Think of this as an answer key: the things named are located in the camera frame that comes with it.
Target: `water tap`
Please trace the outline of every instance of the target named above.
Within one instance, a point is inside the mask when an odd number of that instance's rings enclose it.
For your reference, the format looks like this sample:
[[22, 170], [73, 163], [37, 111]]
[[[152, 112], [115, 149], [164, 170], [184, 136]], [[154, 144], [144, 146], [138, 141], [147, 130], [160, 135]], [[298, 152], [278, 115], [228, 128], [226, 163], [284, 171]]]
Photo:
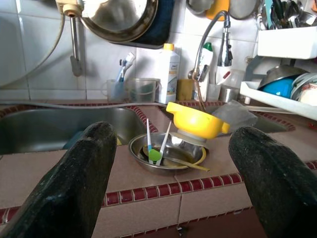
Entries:
[[230, 17], [229, 17], [229, 13], [227, 11], [220, 11], [215, 16], [215, 18], [211, 21], [211, 23], [207, 27], [206, 31], [204, 32], [204, 35], [203, 35], [202, 40], [200, 41], [200, 44], [198, 47], [195, 66], [194, 66], [193, 70], [188, 72], [189, 79], [198, 80], [200, 77], [200, 74], [207, 74], [208, 73], [207, 71], [199, 72], [199, 64], [200, 64], [200, 59], [202, 56], [202, 50], [203, 50], [203, 46], [204, 46], [204, 43], [206, 41], [206, 38], [207, 38], [209, 32], [211, 31], [212, 27], [217, 22], [217, 20], [222, 16], [224, 17], [223, 33], [222, 33], [222, 42], [221, 42], [221, 47], [220, 47], [217, 65], [218, 66], [231, 66], [232, 53], [231, 53], [231, 45], [229, 43], [229, 32], [228, 32], [228, 29], [230, 27]]

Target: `wall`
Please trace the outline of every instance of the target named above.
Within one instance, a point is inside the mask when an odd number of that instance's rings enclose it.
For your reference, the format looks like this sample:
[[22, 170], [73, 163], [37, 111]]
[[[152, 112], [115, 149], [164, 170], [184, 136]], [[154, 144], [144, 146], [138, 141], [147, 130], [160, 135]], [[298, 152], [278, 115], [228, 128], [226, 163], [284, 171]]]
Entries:
[[[169, 42], [174, 43], [181, 55], [180, 78], [187, 78], [192, 69], [197, 48], [210, 20], [194, 16], [185, 7], [185, 0], [175, 0]], [[60, 15], [54, 0], [1, 0], [0, 1], [0, 83], [11, 82], [31, 70], [52, 47], [57, 36]], [[257, 52], [257, 28], [255, 20], [231, 19], [231, 45], [233, 68], [245, 70], [246, 57]], [[106, 99], [101, 88], [108, 79], [114, 79], [119, 71], [119, 60], [129, 52], [136, 55], [135, 64], [128, 77], [154, 77], [158, 50], [111, 44], [80, 26], [85, 73], [75, 77], [69, 57], [72, 54], [69, 20], [65, 23], [61, 41], [47, 62], [27, 78], [0, 89], [0, 100], [42, 99]], [[217, 61], [221, 43], [222, 22], [217, 22], [209, 34]], [[280, 59], [267, 59], [257, 72], [280, 63]], [[313, 69], [309, 60], [297, 64]]]

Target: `beige tile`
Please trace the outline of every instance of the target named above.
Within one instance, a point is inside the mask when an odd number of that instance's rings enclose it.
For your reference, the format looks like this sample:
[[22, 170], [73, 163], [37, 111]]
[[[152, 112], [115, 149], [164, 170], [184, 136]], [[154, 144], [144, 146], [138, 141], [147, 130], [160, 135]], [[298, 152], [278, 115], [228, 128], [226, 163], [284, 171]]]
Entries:
[[182, 195], [178, 222], [182, 223], [197, 218], [213, 216], [251, 205], [243, 183], [191, 192]]
[[177, 223], [180, 195], [103, 208], [93, 238], [113, 238]]
[[20, 206], [65, 151], [4, 155], [0, 160], [0, 209]]
[[173, 176], [160, 176], [143, 169], [133, 158], [127, 145], [117, 148], [107, 192], [176, 182]]

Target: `blue bowl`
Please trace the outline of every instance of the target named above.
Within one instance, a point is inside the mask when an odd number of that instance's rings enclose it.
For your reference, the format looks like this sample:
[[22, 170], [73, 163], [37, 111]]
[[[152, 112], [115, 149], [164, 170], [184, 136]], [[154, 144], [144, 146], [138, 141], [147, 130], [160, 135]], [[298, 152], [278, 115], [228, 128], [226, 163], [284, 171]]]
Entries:
[[265, 85], [260, 90], [284, 98], [291, 98], [293, 81], [293, 78], [283, 78]]

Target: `sink basin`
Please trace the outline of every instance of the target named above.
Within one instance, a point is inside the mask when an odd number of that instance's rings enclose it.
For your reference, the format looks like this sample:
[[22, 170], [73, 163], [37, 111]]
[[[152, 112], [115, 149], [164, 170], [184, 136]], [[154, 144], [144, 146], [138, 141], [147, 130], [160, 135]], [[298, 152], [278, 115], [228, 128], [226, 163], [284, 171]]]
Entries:
[[140, 118], [126, 108], [28, 110], [0, 119], [0, 155], [60, 150], [77, 132], [98, 121], [110, 123], [123, 145], [146, 133]]
[[[219, 107], [217, 106], [209, 106], [206, 107], [206, 112], [211, 114], [213, 113], [216, 109]], [[173, 120], [173, 114], [168, 113], [165, 108], [159, 108], [170, 120]], [[273, 132], [283, 132], [283, 131], [288, 131], [288, 127], [283, 126], [281, 124], [275, 123], [272, 120], [266, 119], [264, 117], [261, 117], [257, 114], [255, 114], [258, 117], [257, 123], [254, 125], [254, 128], [257, 128], [264, 133], [273, 133]]]

